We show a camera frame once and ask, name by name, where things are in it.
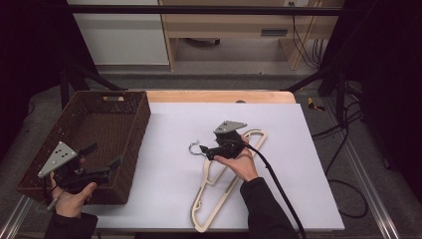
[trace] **black sleeve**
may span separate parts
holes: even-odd
[[[64,217],[54,213],[44,239],[91,239],[98,221],[96,216],[86,213],[82,213],[81,218]]]
[[[258,177],[244,182],[240,192],[249,211],[248,226],[251,239],[299,238],[264,178]]]

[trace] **white table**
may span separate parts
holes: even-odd
[[[342,230],[344,225],[317,157],[302,109],[297,104],[150,103],[151,118],[139,151],[133,185],[125,205],[89,205],[99,228],[126,231],[194,231],[190,208],[203,177],[202,156],[188,152],[191,142],[217,146],[213,130],[224,120],[246,122],[269,134],[260,152],[267,158],[307,231]],[[258,172],[298,228],[258,155]],[[212,163],[212,172],[219,167]],[[205,218],[233,178],[226,170],[207,188],[199,218]],[[210,226],[210,231],[247,229],[248,211],[240,180]]]

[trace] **brown wicker basket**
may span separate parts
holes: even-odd
[[[38,177],[59,141],[78,151],[96,142],[84,168],[106,166],[122,155],[123,164],[100,185],[90,204],[124,204],[130,193],[138,152],[151,111],[146,92],[77,92],[53,126],[17,190],[38,202],[45,200]],[[50,191],[50,179],[47,188]]]

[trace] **white cabinet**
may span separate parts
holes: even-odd
[[[68,0],[69,4],[157,5],[155,0]],[[168,65],[159,14],[75,14],[96,65]]]

